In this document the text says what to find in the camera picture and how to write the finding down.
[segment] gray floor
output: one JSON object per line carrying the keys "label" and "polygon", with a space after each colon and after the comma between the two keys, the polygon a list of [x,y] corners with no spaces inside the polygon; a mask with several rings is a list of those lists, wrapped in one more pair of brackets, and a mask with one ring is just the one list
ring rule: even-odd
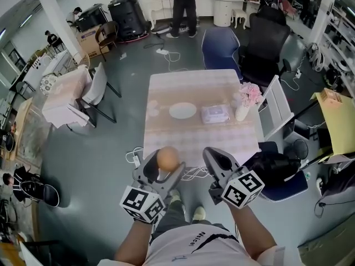
{"label": "gray floor", "polygon": [[[171,69],[204,69],[201,41],[206,28],[213,27],[211,22],[203,21],[196,38],[187,34],[177,40],[167,40],[165,49],[181,53],[179,62],[172,63]],[[236,34],[242,44],[247,44],[248,31],[238,27]],[[120,207],[119,201],[126,185],[132,182],[133,165],[125,160],[125,154],[137,146],[143,146],[146,98],[149,77],[156,73],[168,72],[168,63],[155,51],[158,47],[143,49],[143,46],[158,41],[148,37],[139,42],[122,45],[127,57],[119,60],[117,50],[106,55],[104,63],[109,82],[122,92],[118,99],[110,90],[106,91],[99,107],[116,116],[117,124],[112,124],[103,117],[98,117],[96,129],[73,127],[72,133],[66,127],[53,132],[47,142],[42,168],[42,175],[60,190],[60,207],[52,209],[40,204],[40,233],[43,239],[61,239],[66,244],[88,257],[91,262],[103,258],[112,258],[114,251],[125,238],[132,224]],[[287,58],[293,69],[298,67],[303,57],[303,43],[292,35],[287,40],[282,57]],[[94,64],[102,61],[101,57],[93,60]],[[322,86],[320,76],[313,72],[307,59],[301,67],[304,75],[297,82],[299,91],[289,89],[282,84],[291,110],[295,113],[308,105],[314,91]],[[292,74],[285,75],[290,85]],[[309,124],[320,124],[322,114],[314,108],[302,118]],[[274,139],[282,152],[282,134]],[[317,151],[317,142],[310,141],[312,158]],[[355,204],[327,207],[322,219],[313,214],[315,203],[320,195],[316,190],[317,174],[325,172],[325,166],[313,166],[307,192],[280,203],[267,202],[258,198],[251,204],[260,221],[271,231],[278,244],[298,246],[334,227],[354,212]],[[214,206],[208,195],[211,178],[195,179],[182,182],[179,189],[186,205],[187,217],[198,204],[207,211],[207,219],[222,223],[234,231],[231,215],[224,204]],[[345,201],[350,198],[350,190],[344,194],[326,199],[326,202]]]}

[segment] white chair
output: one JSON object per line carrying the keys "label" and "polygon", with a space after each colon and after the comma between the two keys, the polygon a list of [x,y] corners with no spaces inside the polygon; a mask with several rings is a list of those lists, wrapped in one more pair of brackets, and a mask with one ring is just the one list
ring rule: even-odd
{"label": "white chair", "polygon": [[248,15],[246,12],[244,12],[243,10],[238,10],[238,9],[233,9],[232,10],[232,20],[231,23],[233,23],[233,19],[235,19],[235,27],[237,28],[238,25],[238,20],[244,18],[244,25],[243,25],[243,29],[245,29],[245,25],[248,21]]}
{"label": "white chair", "polygon": [[285,93],[282,90],[282,86],[279,82],[279,77],[275,75],[273,77],[270,85],[266,89],[263,95],[263,101],[260,102],[258,109],[262,103],[267,100],[267,107],[259,112],[260,116],[263,111],[269,110],[271,115],[272,129],[270,132],[264,134],[264,140],[267,141],[272,135],[274,135],[278,130],[284,127],[294,116],[288,105]]}
{"label": "white chair", "polygon": [[108,115],[104,114],[97,108],[97,105],[104,97],[106,86],[108,86],[119,98],[122,97],[121,94],[107,82],[104,65],[100,62],[99,66],[95,68],[93,81],[84,88],[82,97],[77,99],[77,103],[81,109],[85,110],[87,108],[93,108],[95,111],[97,111],[111,122],[116,123],[116,120],[110,118]]}

